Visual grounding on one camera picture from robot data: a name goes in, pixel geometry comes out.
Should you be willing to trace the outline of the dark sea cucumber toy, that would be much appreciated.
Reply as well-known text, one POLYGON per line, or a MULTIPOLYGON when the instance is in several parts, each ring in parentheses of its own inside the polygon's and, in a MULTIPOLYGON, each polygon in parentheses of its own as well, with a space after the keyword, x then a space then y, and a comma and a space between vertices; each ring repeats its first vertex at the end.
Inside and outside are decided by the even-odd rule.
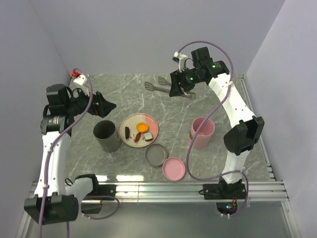
POLYGON ((131 138, 131 130, 128 126, 125 127, 125 139, 131 138))

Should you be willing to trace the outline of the orange slice toy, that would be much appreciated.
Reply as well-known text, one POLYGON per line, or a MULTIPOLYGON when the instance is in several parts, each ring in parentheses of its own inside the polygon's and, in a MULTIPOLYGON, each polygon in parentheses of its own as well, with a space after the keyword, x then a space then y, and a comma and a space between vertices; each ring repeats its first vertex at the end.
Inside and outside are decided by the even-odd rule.
POLYGON ((148 126, 148 124, 145 123, 145 122, 140 122, 140 123, 138 123, 138 124, 136 125, 136 129, 137 129, 137 131, 138 131, 139 133, 145 133, 145 132, 148 131, 149 126, 148 126))

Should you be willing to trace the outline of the red shrimp toy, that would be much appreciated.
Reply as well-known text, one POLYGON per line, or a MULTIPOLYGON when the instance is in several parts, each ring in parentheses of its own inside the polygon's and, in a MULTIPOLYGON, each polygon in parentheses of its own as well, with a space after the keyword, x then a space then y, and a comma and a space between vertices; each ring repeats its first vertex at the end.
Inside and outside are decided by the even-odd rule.
POLYGON ((137 142, 140 140, 141 135, 142 135, 142 134, 141 134, 140 132, 137 133, 137 135, 135 136, 135 139, 134 139, 134 142, 135 142, 135 143, 137 143, 137 142))

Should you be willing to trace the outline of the sushi roll toy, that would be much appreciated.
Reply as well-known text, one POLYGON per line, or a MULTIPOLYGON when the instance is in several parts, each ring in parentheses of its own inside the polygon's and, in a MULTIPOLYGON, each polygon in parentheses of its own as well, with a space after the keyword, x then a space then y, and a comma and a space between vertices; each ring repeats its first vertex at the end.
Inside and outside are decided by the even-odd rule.
POLYGON ((144 133, 144 140, 146 142, 153 140, 153 135, 150 132, 144 133))

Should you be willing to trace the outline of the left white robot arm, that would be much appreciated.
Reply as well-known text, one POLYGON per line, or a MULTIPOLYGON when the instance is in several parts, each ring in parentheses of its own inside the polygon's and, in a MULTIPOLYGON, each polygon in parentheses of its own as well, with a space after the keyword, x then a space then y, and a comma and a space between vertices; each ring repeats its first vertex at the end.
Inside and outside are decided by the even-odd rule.
POLYGON ((104 99, 100 92, 90 98, 80 88, 73 90, 63 84, 46 89, 48 104, 40 124, 43 158, 39 181, 33 198, 24 201, 24 210, 39 225, 76 220, 82 200, 102 196, 102 188, 95 174, 76 177, 74 184, 65 185, 65 161, 75 116, 88 112, 106 117, 116 104, 104 99))

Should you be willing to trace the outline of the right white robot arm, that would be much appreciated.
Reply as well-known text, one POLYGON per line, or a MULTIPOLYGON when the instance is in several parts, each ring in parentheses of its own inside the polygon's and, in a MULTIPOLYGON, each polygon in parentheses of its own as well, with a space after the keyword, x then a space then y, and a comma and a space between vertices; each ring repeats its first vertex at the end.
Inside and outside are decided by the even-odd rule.
POLYGON ((235 184, 242 179, 246 158, 260 138, 264 119, 245 104, 233 83, 232 66, 227 67, 221 60, 214 61, 207 47, 192 51, 191 56, 193 67, 187 68, 188 57, 180 51, 174 53, 178 69, 170 74, 169 96, 183 96, 204 82, 218 97, 218 106, 225 110, 231 126, 223 137, 227 158, 220 176, 224 183, 219 185, 218 191, 222 197, 230 198, 236 192, 235 184))

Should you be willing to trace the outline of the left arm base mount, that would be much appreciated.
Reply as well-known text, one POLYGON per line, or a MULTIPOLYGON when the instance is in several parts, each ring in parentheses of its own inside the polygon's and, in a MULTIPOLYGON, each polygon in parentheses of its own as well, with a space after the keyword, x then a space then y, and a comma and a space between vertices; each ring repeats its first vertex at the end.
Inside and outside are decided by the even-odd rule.
POLYGON ((97 191, 86 195, 81 203, 81 212, 83 214, 99 214, 105 202, 115 202, 116 185, 101 184, 97 191))

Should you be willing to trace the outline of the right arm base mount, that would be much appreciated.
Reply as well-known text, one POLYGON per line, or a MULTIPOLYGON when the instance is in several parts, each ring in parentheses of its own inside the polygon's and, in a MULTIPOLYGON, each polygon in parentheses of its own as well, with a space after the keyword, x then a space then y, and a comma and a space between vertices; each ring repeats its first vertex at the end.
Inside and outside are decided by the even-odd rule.
POLYGON ((218 200, 216 208, 218 212, 230 217, 238 212, 238 200, 247 198, 247 189, 240 179, 236 183, 227 184, 220 179, 217 184, 203 184, 203 188, 198 191, 204 200, 218 200))

